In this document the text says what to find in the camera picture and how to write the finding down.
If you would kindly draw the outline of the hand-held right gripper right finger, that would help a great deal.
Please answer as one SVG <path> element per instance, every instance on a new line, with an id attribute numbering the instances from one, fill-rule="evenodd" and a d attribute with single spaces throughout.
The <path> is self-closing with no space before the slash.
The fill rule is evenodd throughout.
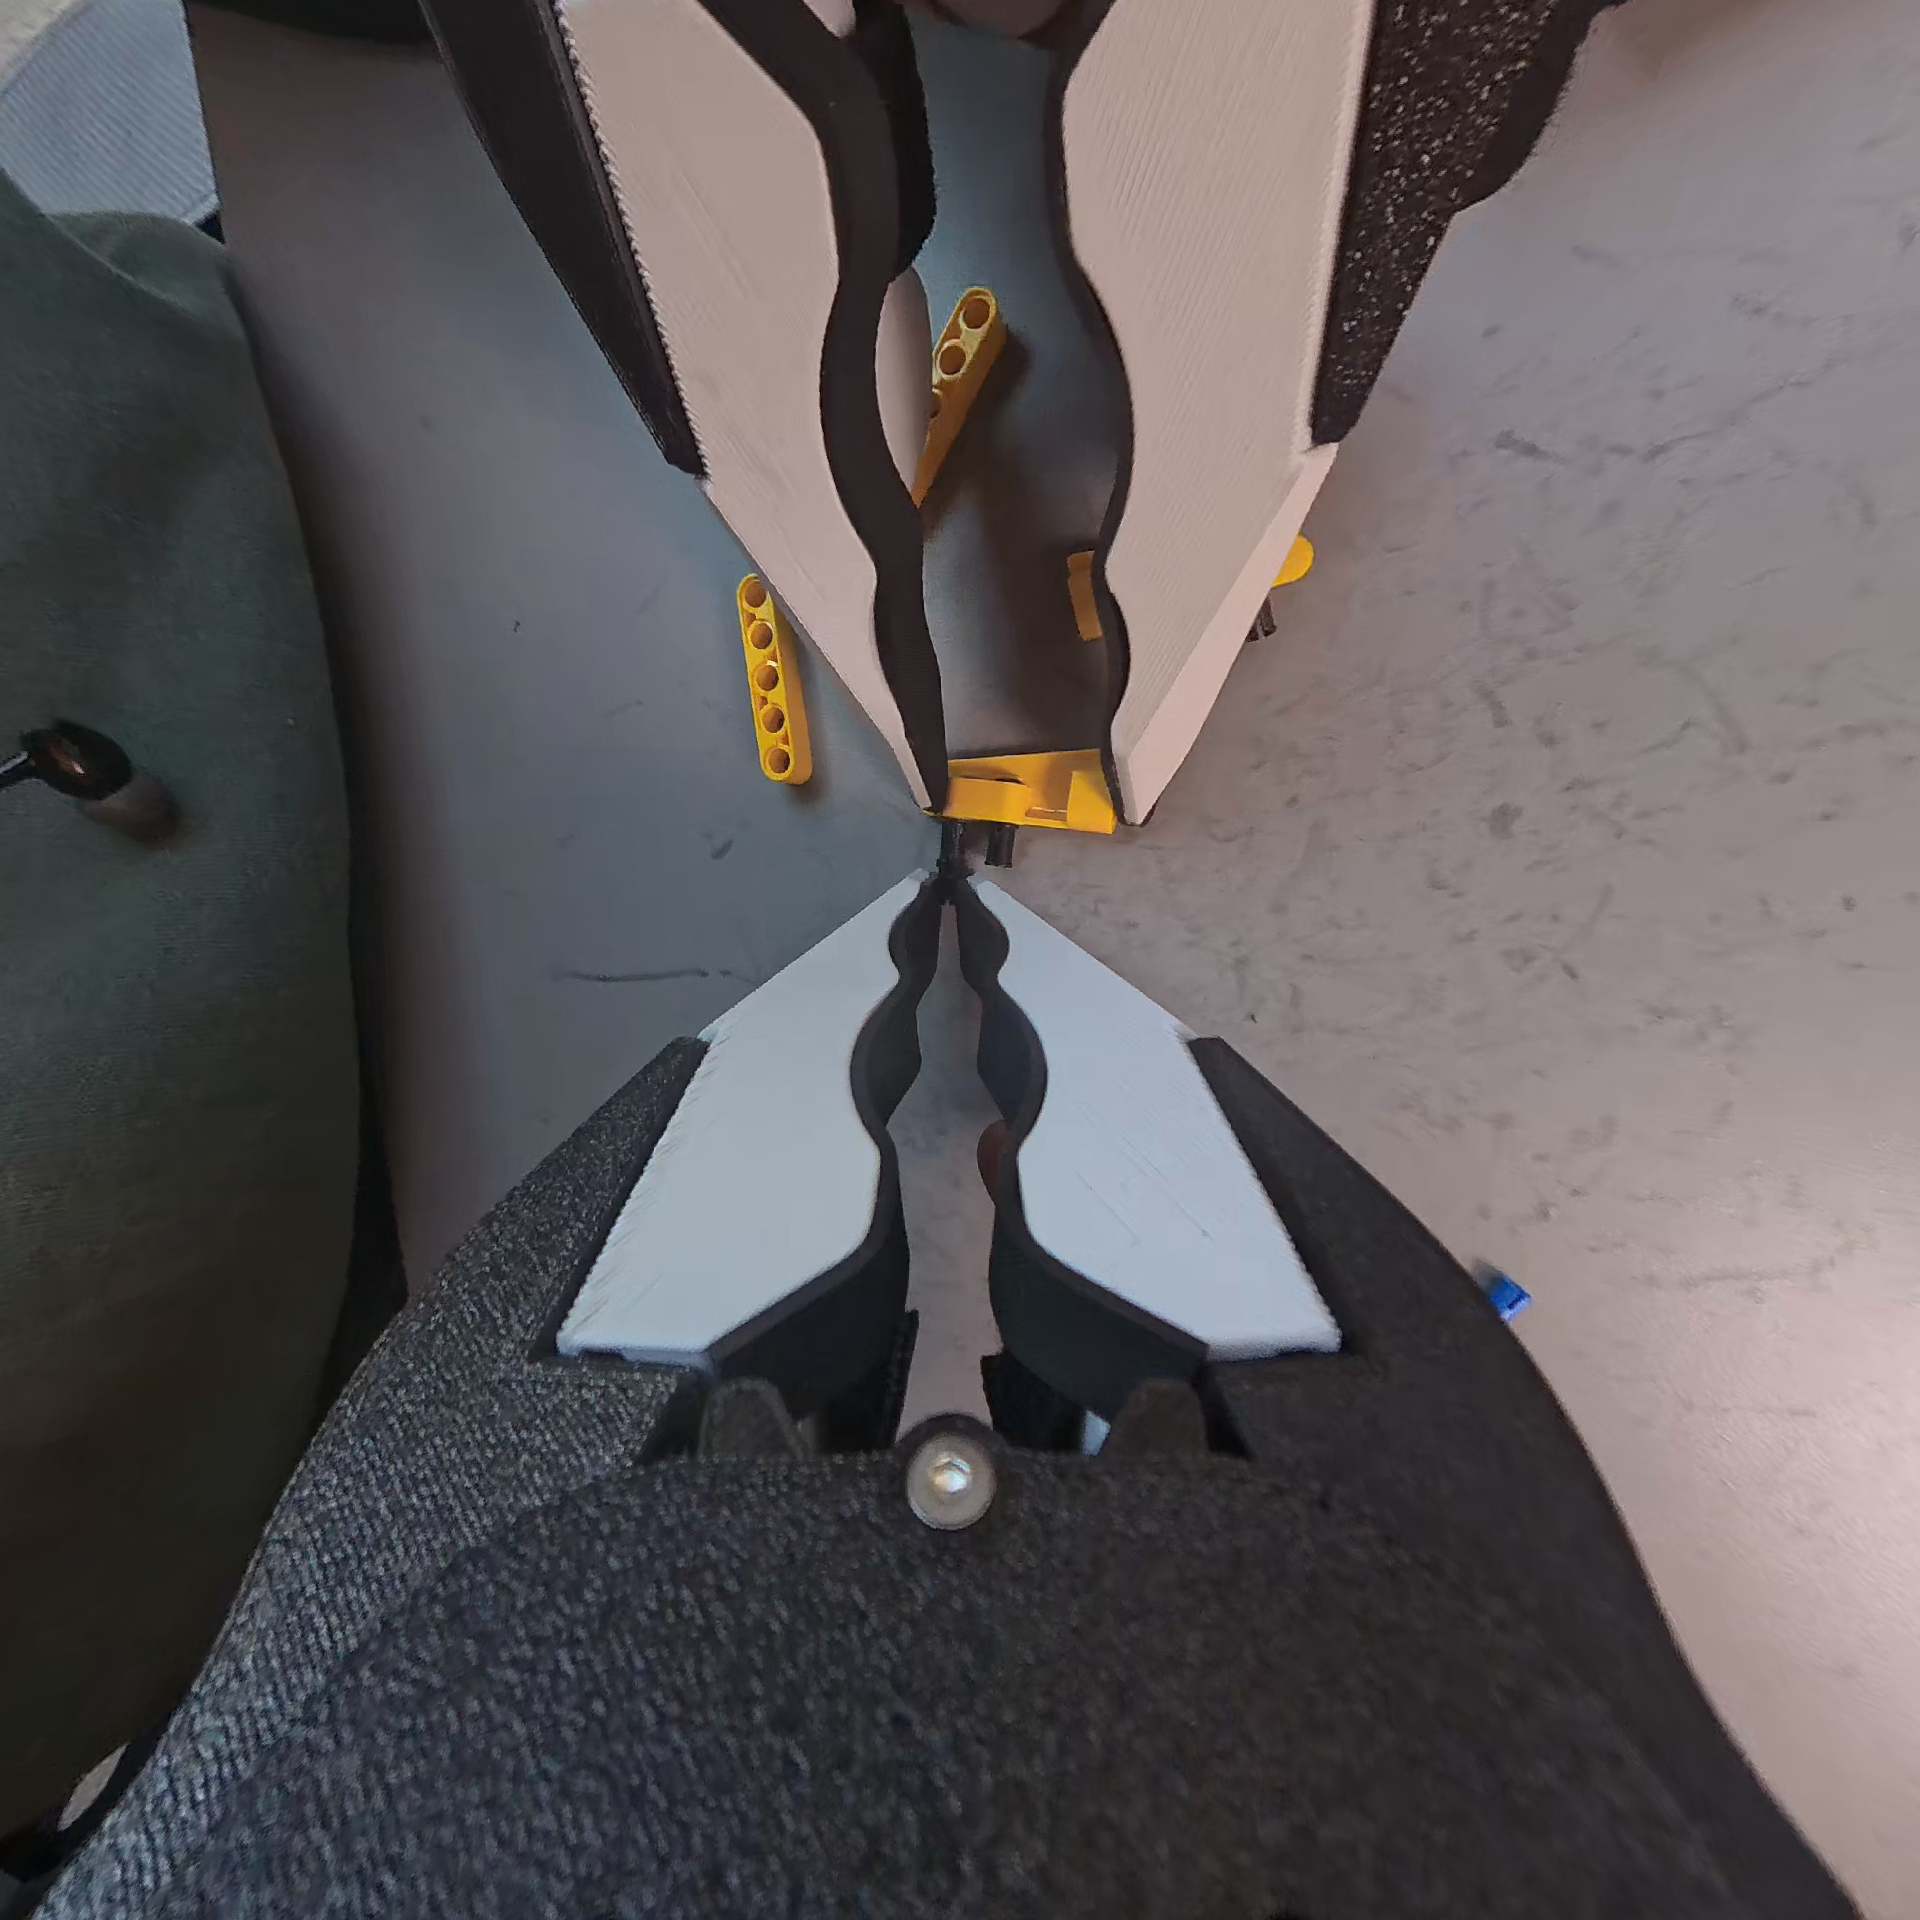
<path id="1" fill-rule="evenodd" d="M 1011 1255 L 1169 1360 L 1344 1335 L 1196 1053 L 1199 1036 L 987 879 L 968 881 Z"/>

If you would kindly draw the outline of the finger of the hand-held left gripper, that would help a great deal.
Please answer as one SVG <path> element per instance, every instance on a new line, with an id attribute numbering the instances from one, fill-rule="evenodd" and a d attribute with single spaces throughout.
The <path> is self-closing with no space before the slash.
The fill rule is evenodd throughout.
<path id="1" fill-rule="evenodd" d="M 1332 471 L 1311 414 L 1368 49 L 1371 3 L 1087 3 L 1068 37 L 1066 237 L 1128 389 L 1095 589 L 1132 825 Z"/>
<path id="2" fill-rule="evenodd" d="M 883 337 L 931 226 L 900 3 L 558 3 L 711 510 L 925 808 L 946 794 L 925 530 Z"/>

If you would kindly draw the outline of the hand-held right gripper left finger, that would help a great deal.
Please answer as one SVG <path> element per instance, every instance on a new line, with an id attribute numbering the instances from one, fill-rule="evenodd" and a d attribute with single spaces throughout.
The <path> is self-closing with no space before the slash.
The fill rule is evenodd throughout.
<path id="1" fill-rule="evenodd" d="M 942 904 L 905 874 L 700 1031 L 703 1058 L 558 1327 L 558 1355 L 722 1360 L 843 1266 L 883 1204 L 856 1040 L 905 985 L 896 937 Z"/>

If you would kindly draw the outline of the yellow curved lego panel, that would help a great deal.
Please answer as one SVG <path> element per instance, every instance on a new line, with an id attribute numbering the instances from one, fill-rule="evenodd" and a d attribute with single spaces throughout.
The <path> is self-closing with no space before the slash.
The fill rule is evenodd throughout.
<path id="1" fill-rule="evenodd" d="M 950 823 L 1095 835 L 1111 835 L 1119 823 L 1097 748 L 955 757 L 942 817 Z"/>
<path id="2" fill-rule="evenodd" d="M 1090 561 L 1095 551 L 1081 548 L 1068 554 L 1068 602 L 1070 602 L 1070 614 L 1074 614 L 1074 629 L 1081 640 L 1100 640 L 1100 611 L 1097 611 L 1097 594 L 1090 589 Z M 1311 576 L 1316 561 L 1316 548 L 1307 535 L 1296 535 L 1291 542 L 1291 551 L 1274 577 L 1274 585 L 1269 589 L 1269 594 L 1276 594 L 1288 585 L 1296 585 Z"/>

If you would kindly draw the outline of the yellow lego beam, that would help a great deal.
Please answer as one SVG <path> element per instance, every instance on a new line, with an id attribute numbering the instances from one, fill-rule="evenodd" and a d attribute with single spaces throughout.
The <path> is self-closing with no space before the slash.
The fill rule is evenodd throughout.
<path id="1" fill-rule="evenodd" d="M 775 782 L 807 782 L 814 773 L 798 638 L 758 570 L 735 589 L 748 700 L 760 773 Z"/>
<path id="2" fill-rule="evenodd" d="M 983 285 L 968 286 L 931 352 L 931 418 L 918 475 L 913 484 L 913 500 L 918 506 L 934 494 L 934 484 L 990 384 L 1006 344 L 1011 328 L 996 295 Z"/>

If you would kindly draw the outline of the grey mesh chair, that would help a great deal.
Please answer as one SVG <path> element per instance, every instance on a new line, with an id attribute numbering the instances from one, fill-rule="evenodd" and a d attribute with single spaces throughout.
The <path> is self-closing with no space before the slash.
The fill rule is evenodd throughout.
<path id="1" fill-rule="evenodd" d="M 43 212 L 214 223 L 184 3 L 5 3 L 5 171 Z"/>

